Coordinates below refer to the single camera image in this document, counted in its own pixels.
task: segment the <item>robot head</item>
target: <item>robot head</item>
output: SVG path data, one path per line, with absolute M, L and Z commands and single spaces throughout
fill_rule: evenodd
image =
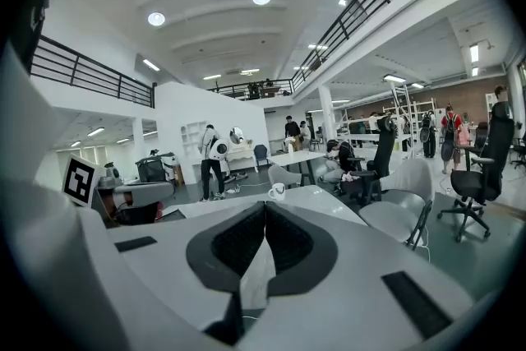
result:
M 210 152 L 208 153 L 209 159 L 224 159 L 224 157 L 228 153 L 228 141 L 225 139 L 218 139 L 212 147 L 210 148 Z

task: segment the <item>office chair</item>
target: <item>office chair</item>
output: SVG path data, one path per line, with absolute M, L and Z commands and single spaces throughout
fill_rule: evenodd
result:
M 342 182 L 342 191 L 349 193 L 351 198 L 358 196 L 358 201 L 361 202 L 363 206 L 371 200 L 369 197 L 371 183 L 374 180 L 389 175 L 389 162 L 395 145 L 396 127 L 389 116 L 378 120 L 378 128 L 380 130 L 378 147 L 376 148 L 374 160 L 367 161 L 367 171 L 362 171 L 361 162 L 365 160 L 364 158 L 348 158 L 347 161 L 354 163 L 358 168 L 358 171 L 351 171 L 349 174 L 360 177 L 360 180 Z
M 493 114 L 490 128 L 488 144 L 484 146 L 481 153 L 484 158 L 473 158 L 476 164 L 482 165 L 482 172 L 457 170 L 451 173 L 451 186 L 462 199 L 455 199 L 454 208 L 442 210 L 437 216 L 440 219 L 443 214 L 464 215 L 464 221 L 455 238 L 456 242 L 462 240 L 462 233 L 469 216 L 486 229 L 484 238 L 491 235 L 489 226 L 482 221 L 481 217 L 486 201 L 494 201 L 502 193 L 502 170 L 504 170 L 513 140 L 514 121 Z M 466 150 L 466 155 L 469 154 L 470 147 L 463 145 L 457 145 L 457 147 Z M 473 201 L 481 205 L 473 206 Z
M 256 161 L 256 169 L 258 172 L 260 171 L 260 161 L 266 160 L 267 165 L 270 164 L 267 153 L 268 151 L 266 149 L 266 146 L 254 146 L 254 160 Z
M 511 161 L 511 163 L 515 164 L 515 168 L 520 165 L 523 165 L 526 168 L 526 132 L 524 132 L 522 139 L 519 139 L 519 144 L 513 146 L 513 150 L 519 154 L 519 159 Z
M 305 186 L 305 178 L 309 179 L 308 174 L 291 173 L 278 165 L 272 165 L 269 168 L 270 184 L 283 183 L 290 188 L 292 185 Z
M 429 165 L 423 159 L 407 159 L 390 176 L 372 182 L 369 200 L 375 189 L 378 201 L 358 214 L 370 227 L 408 247 L 413 245 L 414 250 L 435 198 Z

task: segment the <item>white column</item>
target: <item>white column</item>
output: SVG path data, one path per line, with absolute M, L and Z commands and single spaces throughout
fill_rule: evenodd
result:
M 327 140 L 336 138 L 335 112 L 332 109 L 332 95 L 329 87 L 322 85 L 318 88 L 320 93 L 321 108 L 323 109 L 323 123 Z
M 526 112 L 524 111 L 524 97 L 523 87 L 520 80 L 518 61 L 514 62 L 508 67 L 508 91 L 511 102 L 511 109 L 513 111 L 513 119 L 515 122 L 521 122 L 523 124 L 520 131 L 516 131 L 516 137 L 522 137 L 524 130 L 526 129 Z
M 146 157 L 145 138 L 142 136 L 142 118 L 134 118 L 133 126 L 133 159 L 137 162 Z

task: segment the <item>desk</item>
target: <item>desk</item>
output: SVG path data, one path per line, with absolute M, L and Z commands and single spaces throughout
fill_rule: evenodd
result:
M 312 172 L 312 166 L 311 166 L 311 159 L 320 158 L 325 156 L 325 154 L 322 154 L 321 152 L 311 152 L 308 150 L 299 150 L 296 152 L 293 152 L 292 154 L 286 153 L 282 155 L 272 155 L 269 160 L 273 162 L 274 164 L 278 165 L 279 167 L 287 167 L 287 170 L 290 168 L 290 164 L 298 164 L 299 172 L 302 172 L 302 164 L 301 162 L 306 161 L 307 162 L 307 168 L 309 170 L 309 179 L 311 180 L 311 184 L 316 184 L 316 181 L 314 180 L 314 173 Z

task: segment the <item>black fabric panel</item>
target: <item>black fabric panel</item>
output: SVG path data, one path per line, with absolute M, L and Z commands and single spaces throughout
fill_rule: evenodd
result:
M 266 239 L 276 274 L 268 283 L 268 297 L 307 293 L 331 271 L 338 257 L 332 236 L 274 202 L 266 202 Z
M 265 236 L 265 203 L 198 233 L 187 245 L 187 262 L 209 289 L 237 293 Z
M 130 250 L 135 250 L 144 246 L 149 246 L 150 244 L 155 244 L 157 241 L 150 237 L 139 237 L 134 238 L 133 240 L 126 240 L 126 242 L 116 242 L 115 247 L 119 253 L 128 252 Z
M 405 272 L 394 272 L 381 278 L 424 339 L 431 338 L 452 323 L 431 297 Z

